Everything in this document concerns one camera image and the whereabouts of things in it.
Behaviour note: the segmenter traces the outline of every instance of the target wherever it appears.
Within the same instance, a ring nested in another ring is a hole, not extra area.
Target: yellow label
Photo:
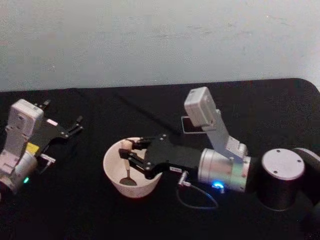
[[[34,145],[30,142],[28,142],[28,145],[26,146],[26,150],[31,154],[36,154],[36,152],[39,150],[39,147],[37,145]]]

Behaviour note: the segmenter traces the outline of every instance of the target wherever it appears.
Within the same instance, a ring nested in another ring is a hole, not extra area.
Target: spoon
[[[124,165],[125,165],[127,177],[122,178],[120,180],[120,184],[127,185],[127,186],[137,186],[136,181],[133,180],[130,177],[130,163],[129,163],[129,160],[125,159],[124,160]]]
[[[132,142],[128,141],[128,140],[124,140],[122,143],[121,143],[121,147],[123,149],[126,149],[126,150],[129,150],[131,151],[132,150]],[[123,185],[127,185],[127,186],[137,186],[137,183],[135,180],[133,180],[131,177],[130,177],[130,163],[129,163],[129,160],[128,159],[125,159],[124,160],[124,165],[125,165],[125,170],[126,170],[126,174],[127,174],[127,177],[124,177],[120,180],[120,184],[123,184]]]

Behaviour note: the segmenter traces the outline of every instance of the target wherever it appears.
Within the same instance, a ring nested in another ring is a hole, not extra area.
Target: white bowl
[[[133,141],[138,141],[139,137],[126,138]],[[103,160],[103,169],[106,176],[111,180],[116,189],[124,196],[128,198],[143,198],[149,195],[158,184],[162,173],[155,176],[154,179],[148,180],[145,176],[130,167],[130,177],[135,180],[137,186],[128,186],[120,183],[120,180],[127,177],[127,171],[125,167],[125,161],[120,158],[119,149],[122,147],[122,141],[118,141],[113,144],[112,147],[106,152]],[[137,155],[144,159],[146,150],[132,150]]]

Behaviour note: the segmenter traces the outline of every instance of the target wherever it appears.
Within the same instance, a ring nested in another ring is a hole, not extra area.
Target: wire
[[[187,208],[196,209],[196,210],[217,210],[219,208],[218,202],[209,193],[203,191],[202,189],[200,189],[199,187],[196,187],[194,185],[190,185],[190,187],[195,189],[195,190],[197,190],[197,191],[199,191],[203,195],[207,196],[214,203],[215,206],[194,206],[194,205],[187,204],[181,199],[179,188],[177,188],[176,189],[176,197],[178,198],[178,201],[182,205],[184,205]]]

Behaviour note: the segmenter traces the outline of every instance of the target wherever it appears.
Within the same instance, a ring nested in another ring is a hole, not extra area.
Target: black cloth
[[[299,222],[313,206],[302,193],[289,210],[276,212],[254,193],[219,195],[201,185],[220,204],[217,211],[201,211],[177,201],[179,175],[164,173],[142,199],[122,196],[104,175],[106,151],[127,137],[167,133],[177,144],[210,148],[205,134],[183,135],[180,119],[189,91],[203,86],[250,156],[294,147],[320,153],[320,94],[302,79],[3,92],[2,127],[10,105],[23,98],[51,99],[47,118],[68,127],[82,115],[85,129],[67,144],[52,146],[47,154],[57,159],[55,165],[0,205],[0,239],[303,239]],[[194,203],[201,195],[190,190],[184,197]]]

